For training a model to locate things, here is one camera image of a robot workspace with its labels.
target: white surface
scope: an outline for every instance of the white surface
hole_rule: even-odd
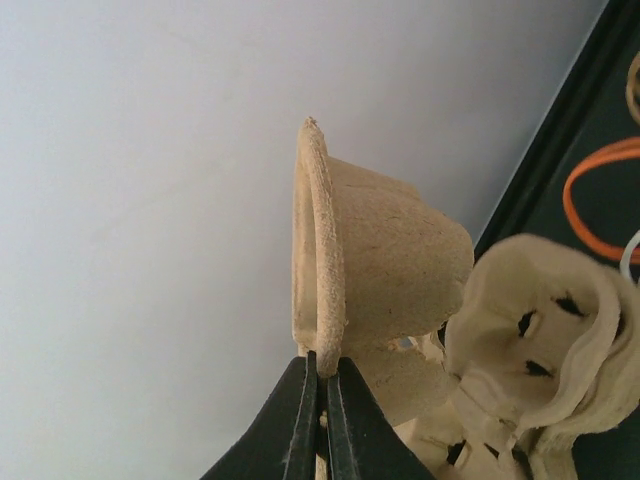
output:
[[[295,351],[302,120],[477,237],[602,3],[2,2],[0,479],[199,478]]]

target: dark green surface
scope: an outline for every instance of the dark green surface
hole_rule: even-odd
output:
[[[562,207],[562,189],[571,170],[584,157],[612,142],[640,136],[640,126],[629,116],[624,99],[627,69],[639,50],[640,28],[630,39],[523,228],[613,266],[616,264],[591,252],[571,230]],[[589,172],[576,180],[573,192],[582,219],[607,242],[624,246],[640,229],[640,159]],[[640,269],[634,268],[633,273],[637,278]],[[616,430],[580,437],[574,459],[580,480],[640,479],[640,411],[636,410]]]

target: white backdrop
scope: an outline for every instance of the white backdrop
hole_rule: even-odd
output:
[[[196,479],[295,352],[295,139],[477,238],[603,0],[0,3],[0,479]]]

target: white wall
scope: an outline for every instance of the white wall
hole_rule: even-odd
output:
[[[477,237],[603,0],[0,3],[0,479],[196,479],[294,354],[307,115]]]

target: orange band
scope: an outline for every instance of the orange band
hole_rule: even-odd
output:
[[[592,153],[578,164],[578,166],[569,175],[569,178],[567,178],[562,192],[564,213],[567,216],[569,225],[571,225],[576,236],[595,253],[614,262],[620,261],[624,248],[606,243],[596,237],[589,230],[585,223],[580,219],[578,211],[573,204],[573,200],[571,198],[571,187],[578,177],[589,170],[593,170],[609,163],[634,159],[640,160],[640,137],[631,137],[626,140],[621,140],[619,142],[612,143],[611,145],[607,145],[595,153]],[[640,247],[636,248],[631,255],[631,264],[640,265]]]

